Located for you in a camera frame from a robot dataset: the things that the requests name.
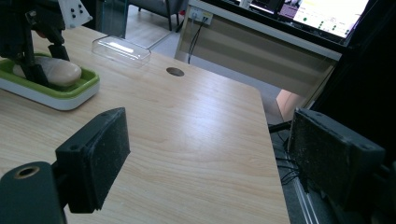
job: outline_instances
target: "wooden table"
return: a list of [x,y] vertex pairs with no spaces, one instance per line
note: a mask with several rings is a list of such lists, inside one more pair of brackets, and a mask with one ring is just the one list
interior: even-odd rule
[[[245,84],[152,53],[133,68],[91,53],[103,34],[64,32],[70,60],[101,87],[72,111],[0,91],[0,175],[54,150],[97,114],[125,107],[131,154],[104,207],[69,223],[289,223],[260,93]],[[36,51],[49,52],[34,35]],[[184,71],[184,77],[166,72]]]

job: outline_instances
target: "electrical socket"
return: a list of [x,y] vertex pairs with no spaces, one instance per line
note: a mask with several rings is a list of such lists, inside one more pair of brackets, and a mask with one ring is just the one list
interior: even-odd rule
[[204,11],[198,7],[190,8],[189,18],[191,18],[192,20],[201,22],[204,19],[204,17],[207,18],[207,20],[205,21],[205,24],[210,25],[210,22],[212,22],[213,13]]

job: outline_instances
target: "chair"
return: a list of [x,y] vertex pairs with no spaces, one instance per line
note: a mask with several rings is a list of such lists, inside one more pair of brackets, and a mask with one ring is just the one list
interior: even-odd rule
[[176,15],[177,26],[179,26],[178,12],[187,7],[188,0],[128,0],[128,3],[138,7],[139,11],[143,8],[168,18],[169,30],[172,31],[171,16]]

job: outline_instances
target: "floor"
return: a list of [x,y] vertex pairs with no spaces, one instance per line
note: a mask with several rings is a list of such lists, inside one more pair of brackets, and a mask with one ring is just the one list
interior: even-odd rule
[[[156,16],[145,10],[138,12],[136,7],[130,6],[128,23],[134,23],[136,20],[155,24],[157,27],[162,27],[164,30],[168,30],[166,18]],[[155,44],[149,44],[149,49],[151,51],[174,58],[180,33],[175,32],[177,28],[175,18],[173,18],[173,23],[174,29],[172,32],[168,32]],[[136,34],[135,29],[136,27],[133,28],[132,24],[127,24],[127,32],[125,36],[127,40],[134,37]],[[284,122],[276,102],[276,97],[280,92],[279,88],[194,56],[191,57],[191,64],[257,88],[262,94],[262,103],[269,126]],[[288,137],[289,130],[271,133],[279,167],[279,178],[281,178],[283,183],[290,223],[338,223],[330,205],[325,200],[321,199],[319,193],[314,191],[309,194],[298,193],[299,191],[297,189],[299,188],[299,181],[298,178],[295,178],[298,173],[294,172],[293,169],[290,168],[292,164],[285,160],[288,157],[284,149],[285,144],[287,144]]]

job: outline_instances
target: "transparent plastic lid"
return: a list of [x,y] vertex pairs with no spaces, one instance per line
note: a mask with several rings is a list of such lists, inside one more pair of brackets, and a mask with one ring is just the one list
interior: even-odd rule
[[92,41],[92,52],[118,63],[140,67],[149,62],[151,51],[116,36]]

